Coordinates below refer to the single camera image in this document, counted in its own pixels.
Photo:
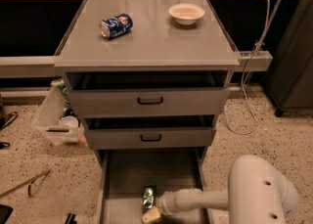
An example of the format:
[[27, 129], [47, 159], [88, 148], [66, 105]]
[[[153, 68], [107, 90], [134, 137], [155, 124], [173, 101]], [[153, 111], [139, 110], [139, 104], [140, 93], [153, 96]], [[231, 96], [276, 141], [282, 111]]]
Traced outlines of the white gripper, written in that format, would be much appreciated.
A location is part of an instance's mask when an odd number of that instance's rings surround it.
[[175, 192], [164, 192], [163, 195], [158, 199], [157, 207], [154, 206], [145, 212], [141, 218], [144, 224], [149, 224], [153, 221], [158, 220], [163, 215], [172, 215], [178, 212], [176, 204], [176, 193]]

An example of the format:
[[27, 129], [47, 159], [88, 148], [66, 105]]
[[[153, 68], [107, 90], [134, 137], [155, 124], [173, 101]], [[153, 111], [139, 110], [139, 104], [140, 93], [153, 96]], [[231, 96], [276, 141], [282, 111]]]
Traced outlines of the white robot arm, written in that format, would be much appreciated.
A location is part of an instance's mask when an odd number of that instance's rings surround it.
[[244, 155], [232, 164], [223, 191], [182, 189], [165, 192], [142, 216], [151, 224], [162, 215], [212, 208], [226, 209], [230, 224], [286, 224], [298, 208], [294, 184], [267, 160]]

